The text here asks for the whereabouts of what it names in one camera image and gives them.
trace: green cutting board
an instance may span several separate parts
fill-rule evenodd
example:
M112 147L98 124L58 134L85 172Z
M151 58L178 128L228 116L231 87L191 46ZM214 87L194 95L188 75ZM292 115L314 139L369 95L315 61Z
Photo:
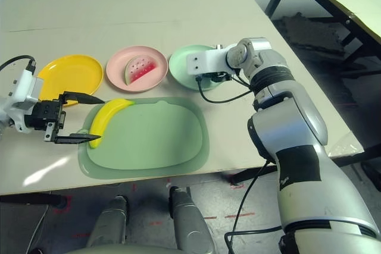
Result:
M184 174L197 170L209 154L200 108L185 98L134 99L109 122L101 144L79 145L81 170L93 178ZM85 119L87 133L102 105Z

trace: pink plate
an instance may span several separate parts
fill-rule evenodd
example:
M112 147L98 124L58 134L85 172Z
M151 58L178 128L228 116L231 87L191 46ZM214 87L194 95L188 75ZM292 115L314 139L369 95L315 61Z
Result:
M124 77L126 65L136 56L146 55L152 57L156 67L141 78L127 85ZM110 82L119 89L128 92L144 92L157 86L168 72L168 62L165 56L154 48L146 46L132 46L116 52L106 66L106 75Z

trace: toy banana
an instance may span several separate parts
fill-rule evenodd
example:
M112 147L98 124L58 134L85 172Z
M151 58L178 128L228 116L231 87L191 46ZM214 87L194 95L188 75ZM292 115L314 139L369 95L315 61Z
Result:
M107 102L96 114L90 128L90 134L102 136L110 119L120 110L133 105L133 101L117 98ZM97 148L102 137L89 142L91 148Z

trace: yellow plate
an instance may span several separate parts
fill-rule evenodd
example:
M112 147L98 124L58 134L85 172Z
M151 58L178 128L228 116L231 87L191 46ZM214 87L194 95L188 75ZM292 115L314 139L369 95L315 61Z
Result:
M103 68L94 58L86 55L69 55L55 59L38 74L43 79L40 100L58 99L64 91L92 95L103 79ZM68 101L66 105L76 104Z

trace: toy watermelon slice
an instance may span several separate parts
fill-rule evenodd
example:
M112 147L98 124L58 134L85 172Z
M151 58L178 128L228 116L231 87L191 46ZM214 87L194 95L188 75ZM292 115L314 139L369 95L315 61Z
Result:
M124 76L126 77L126 84L132 84L134 81L154 70L156 67L157 63L153 57L139 55L132 58L127 63L126 71L124 73Z

